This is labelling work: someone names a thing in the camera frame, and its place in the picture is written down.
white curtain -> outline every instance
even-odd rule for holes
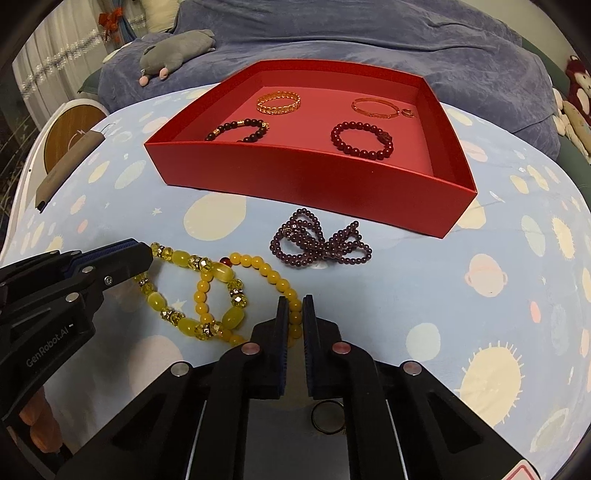
[[[79,97],[82,83],[101,67],[108,53],[97,25],[101,11],[98,0],[64,0],[12,63],[39,130],[63,103]]]

red bead bracelet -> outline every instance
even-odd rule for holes
[[[346,144],[340,139],[340,133],[343,130],[349,129],[365,130],[366,132],[375,134],[380,143],[384,144],[384,149],[377,152],[374,150],[368,152],[367,150],[353,148],[351,145]],[[364,124],[363,122],[343,122],[338,124],[330,133],[330,139],[336,148],[341,150],[344,154],[351,155],[353,157],[368,158],[370,160],[383,160],[388,158],[394,151],[392,136],[388,132],[378,128],[376,125]]]

gold bracelet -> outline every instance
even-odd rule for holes
[[[278,98],[289,98],[294,100],[293,103],[289,105],[281,105],[281,106],[265,106],[264,103],[267,103],[271,100],[276,100]],[[297,93],[293,92],[273,92],[267,93],[263,95],[256,101],[256,109],[260,113],[265,113],[267,115],[283,115],[284,113],[291,113],[295,112],[300,107],[300,96]]]
[[[394,113],[372,113],[372,112],[368,112],[366,110],[361,110],[361,108],[359,108],[357,106],[357,103],[361,103],[361,102],[373,102],[373,103],[381,103],[382,105],[388,105],[389,107],[394,109]],[[353,103],[351,103],[351,108],[353,110],[355,110],[357,113],[361,113],[361,115],[370,116],[373,118],[395,118],[398,115],[400,115],[400,108],[398,108],[392,102],[388,102],[388,101],[382,100],[380,98],[372,98],[372,97],[356,98],[355,100],[353,100]]]

blue blanket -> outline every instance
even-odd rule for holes
[[[368,63],[421,75],[440,101],[522,138],[556,159],[556,103],[541,60],[521,37],[457,0],[185,0],[174,34],[209,28],[216,51],[166,81],[139,86],[142,52],[170,34],[135,40],[107,62],[100,101],[114,112],[165,93],[219,82],[263,59]]]

red tray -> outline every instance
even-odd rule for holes
[[[259,113],[256,100],[277,90],[298,93],[300,108],[285,115]],[[363,96],[410,108],[415,117],[361,115],[351,102]],[[378,103],[360,106],[391,112]],[[203,141],[218,125],[245,118],[269,123],[263,139],[254,144],[236,142],[254,132],[243,127],[212,142]],[[345,121],[375,124],[389,132],[392,156],[376,161],[339,152],[330,132]],[[342,139],[360,150],[383,147],[365,131],[347,130]],[[196,99],[145,147],[169,185],[316,207],[439,238],[477,193],[456,134],[425,80],[357,63],[257,62]]]

